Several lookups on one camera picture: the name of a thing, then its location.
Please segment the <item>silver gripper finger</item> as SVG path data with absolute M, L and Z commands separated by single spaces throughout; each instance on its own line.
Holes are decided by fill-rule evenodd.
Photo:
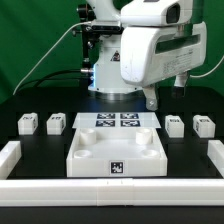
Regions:
M 158 108 L 156 87 L 154 85 L 145 87 L 143 93 L 146 98 L 146 108 L 148 110 L 156 110 Z
M 189 75 L 187 72 L 176 76 L 174 87 L 173 87 L 174 97 L 183 97 L 185 95 L 185 87 L 186 87 L 188 78 L 189 78 Z

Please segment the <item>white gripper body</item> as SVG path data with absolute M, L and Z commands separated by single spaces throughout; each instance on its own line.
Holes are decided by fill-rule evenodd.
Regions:
M 176 27 L 127 27 L 121 36 L 123 80 L 146 87 L 201 66 L 206 54 L 206 24 L 195 24 L 191 36 L 177 38 L 176 34 Z

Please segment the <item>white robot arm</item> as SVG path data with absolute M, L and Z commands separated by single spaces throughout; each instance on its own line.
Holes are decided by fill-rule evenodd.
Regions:
M 83 71 L 89 93 L 123 100 L 142 92 L 146 108 L 158 108 L 157 84 L 173 77 L 172 95 L 185 94 L 189 71 L 205 60 L 204 0 L 85 0 L 77 7 L 83 23 Z

